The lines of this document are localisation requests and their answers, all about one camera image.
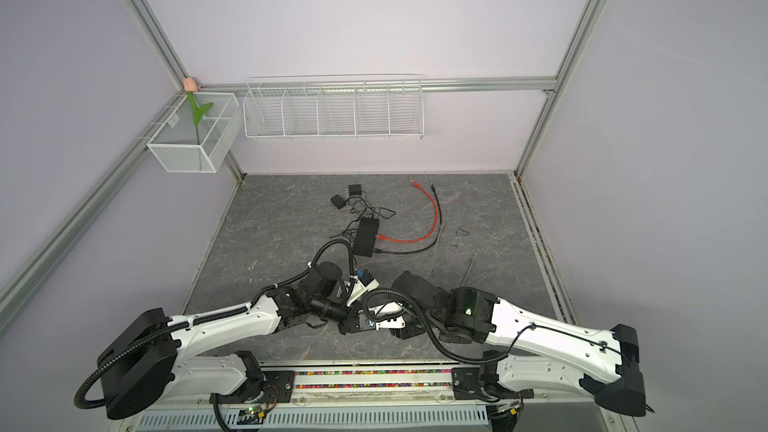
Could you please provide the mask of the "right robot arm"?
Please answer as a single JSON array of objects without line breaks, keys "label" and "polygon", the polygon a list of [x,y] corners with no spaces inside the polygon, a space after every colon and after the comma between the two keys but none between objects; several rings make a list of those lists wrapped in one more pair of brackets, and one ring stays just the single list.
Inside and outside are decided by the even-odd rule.
[{"label": "right robot arm", "polygon": [[518,349],[579,372],[576,389],[604,409],[632,417],[652,410],[640,370],[638,334],[629,325],[578,327],[473,287],[446,291],[410,272],[389,287],[354,288],[352,298],[368,321],[402,321],[452,361],[495,365]]}]

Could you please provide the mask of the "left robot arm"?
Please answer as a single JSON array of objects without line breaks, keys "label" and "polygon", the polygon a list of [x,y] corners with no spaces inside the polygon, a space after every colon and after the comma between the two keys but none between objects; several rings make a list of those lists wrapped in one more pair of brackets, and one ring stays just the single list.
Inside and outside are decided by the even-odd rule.
[{"label": "left robot arm", "polygon": [[143,312],[99,356],[96,370],[75,393],[75,406],[104,408],[109,419],[119,420],[163,398],[206,395],[218,421],[223,404],[258,403],[258,413],[265,414],[280,402],[282,391],[254,354],[210,353],[302,325],[311,316],[350,332],[361,314],[361,297],[379,283],[357,268],[352,253],[346,271],[322,255],[316,252],[302,272],[239,305],[191,315],[168,316],[160,308]]}]

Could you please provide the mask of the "black power adapter near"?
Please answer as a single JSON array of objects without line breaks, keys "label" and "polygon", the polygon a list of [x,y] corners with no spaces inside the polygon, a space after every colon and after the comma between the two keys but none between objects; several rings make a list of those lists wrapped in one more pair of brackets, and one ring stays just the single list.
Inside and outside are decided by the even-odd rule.
[{"label": "black power adapter near", "polygon": [[347,205],[347,199],[345,197],[342,197],[339,194],[334,195],[331,198],[331,203],[337,208],[337,209],[343,209]]}]

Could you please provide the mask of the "black power adapter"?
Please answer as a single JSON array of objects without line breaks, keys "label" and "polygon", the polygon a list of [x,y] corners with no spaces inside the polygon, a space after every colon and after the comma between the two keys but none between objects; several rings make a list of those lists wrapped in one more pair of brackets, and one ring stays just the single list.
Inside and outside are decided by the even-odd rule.
[{"label": "black power adapter", "polygon": [[357,197],[362,195],[362,186],[360,184],[351,184],[347,188],[349,197]]},{"label": "black power adapter", "polygon": [[343,209],[347,205],[347,199],[345,197],[342,197],[339,194],[334,195],[331,198],[331,203],[337,208],[337,209]]}]

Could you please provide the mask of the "black ribbed network switch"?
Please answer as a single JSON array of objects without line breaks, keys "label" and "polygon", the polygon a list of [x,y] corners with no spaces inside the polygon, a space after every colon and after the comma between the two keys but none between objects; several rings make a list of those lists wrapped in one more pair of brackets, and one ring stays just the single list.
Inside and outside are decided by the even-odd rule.
[{"label": "black ribbed network switch", "polygon": [[378,236],[380,221],[376,218],[361,218],[352,243],[354,255],[371,257]]}]

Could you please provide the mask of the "artificial pink tulip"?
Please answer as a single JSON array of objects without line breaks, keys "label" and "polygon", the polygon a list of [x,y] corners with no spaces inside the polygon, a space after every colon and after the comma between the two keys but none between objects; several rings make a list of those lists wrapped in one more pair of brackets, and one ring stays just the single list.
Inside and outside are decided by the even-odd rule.
[{"label": "artificial pink tulip", "polygon": [[195,138],[198,145],[201,144],[199,124],[207,112],[213,107],[212,103],[200,104],[197,101],[196,93],[199,91],[198,84],[194,78],[185,77],[183,80],[184,91],[186,94],[187,102],[189,103],[192,111],[192,121],[195,129]]}]

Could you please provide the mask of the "white mesh box basket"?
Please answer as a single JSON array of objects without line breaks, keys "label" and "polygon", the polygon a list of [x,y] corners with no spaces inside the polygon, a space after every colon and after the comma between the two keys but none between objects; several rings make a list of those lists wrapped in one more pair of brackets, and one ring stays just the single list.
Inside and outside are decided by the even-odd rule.
[{"label": "white mesh box basket", "polygon": [[189,93],[147,146],[168,172],[216,173],[242,128],[243,112],[235,94]]}]

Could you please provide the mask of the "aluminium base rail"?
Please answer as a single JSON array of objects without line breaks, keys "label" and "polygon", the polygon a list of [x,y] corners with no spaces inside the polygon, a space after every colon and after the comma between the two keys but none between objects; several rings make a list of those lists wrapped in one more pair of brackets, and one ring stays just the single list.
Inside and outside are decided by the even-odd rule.
[{"label": "aluminium base rail", "polygon": [[181,388],[111,425],[113,431],[511,431],[543,405],[585,405],[609,431],[634,431],[628,413],[600,406],[581,373],[514,356],[497,367],[447,363],[264,367],[245,392],[213,399],[241,366],[194,360]]}]

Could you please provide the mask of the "black power adapter far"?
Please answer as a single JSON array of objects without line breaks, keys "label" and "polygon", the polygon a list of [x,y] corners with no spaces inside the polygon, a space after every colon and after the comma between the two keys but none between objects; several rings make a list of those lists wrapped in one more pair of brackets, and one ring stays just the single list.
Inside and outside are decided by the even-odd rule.
[{"label": "black power adapter far", "polygon": [[360,184],[351,184],[347,188],[349,197],[357,197],[362,195],[362,186]]}]

